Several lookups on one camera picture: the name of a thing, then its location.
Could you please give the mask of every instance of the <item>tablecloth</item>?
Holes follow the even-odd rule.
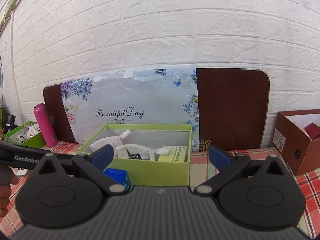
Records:
[[[55,153],[76,154],[79,148],[78,144],[59,142],[51,150]],[[263,148],[253,150],[230,151],[231,154],[243,153],[249,156],[252,160],[265,159],[270,154],[276,154],[283,160],[276,148]],[[218,173],[217,169],[209,162],[206,152],[193,152],[190,158],[190,187],[196,187],[207,179]],[[311,171],[301,176],[295,177],[301,191],[306,198],[306,210],[301,217],[298,228],[310,238],[315,238],[320,233],[320,169]],[[15,209],[15,198],[27,178],[20,179],[19,184],[12,186],[12,195],[10,197],[10,205],[8,214],[5,218],[0,219],[0,230],[7,236],[19,230],[22,227],[20,217]]]

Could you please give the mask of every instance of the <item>white brick wall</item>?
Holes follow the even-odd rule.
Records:
[[[320,108],[320,0],[21,0],[0,55],[5,105],[19,114],[20,102],[25,120],[45,86],[79,75],[176,63],[261,69],[266,146],[278,111]]]

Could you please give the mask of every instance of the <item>barcode label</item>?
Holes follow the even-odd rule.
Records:
[[[278,150],[280,152],[282,152],[283,147],[284,147],[284,143],[285,143],[285,137],[277,129],[275,129],[275,133],[273,135],[272,142],[275,144],[275,146],[278,148]]]

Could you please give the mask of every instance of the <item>bottle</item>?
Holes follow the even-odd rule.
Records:
[[[47,143],[48,147],[54,147],[58,144],[58,139],[54,133],[53,127],[49,120],[49,115],[47,112],[47,108],[45,104],[41,103],[36,105],[33,109],[33,113],[35,114],[36,120],[40,127],[42,136]]]

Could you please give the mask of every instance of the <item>open box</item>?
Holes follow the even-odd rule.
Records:
[[[320,139],[311,139],[303,128],[320,125],[320,109],[279,112],[272,142],[294,175],[320,168]]]
[[[36,122],[29,121],[29,122],[26,122],[23,125],[17,127],[16,129],[13,129],[12,131],[10,131],[9,133],[7,133],[5,135],[5,140],[7,142],[10,142],[10,143],[13,143],[13,144],[18,144],[16,142],[16,138],[19,135],[19,133],[23,132],[24,126],[25,125],[30,126],[30,125],[33,125],[33,124],[36,124]],[[25,142],[23,142],[21,145],[40,149],[41,147],[45,146],[46,143],[45,143],[45,140],[44,140],[42,134],[38,133],[35,136],[33,136],[30,139],[28,139]]]
[[[123,144],[140,144],[152,149],[167,146],[187,146],[185,162],[169,163],[148,160],[114,158],[107,168],[127,171],[133,185],[188,186],[192,140],[190,124],[105,124],[80,148],[79,152],[92,153],[90,144],[108,136],[119,136],[125,130],[131,134]]]

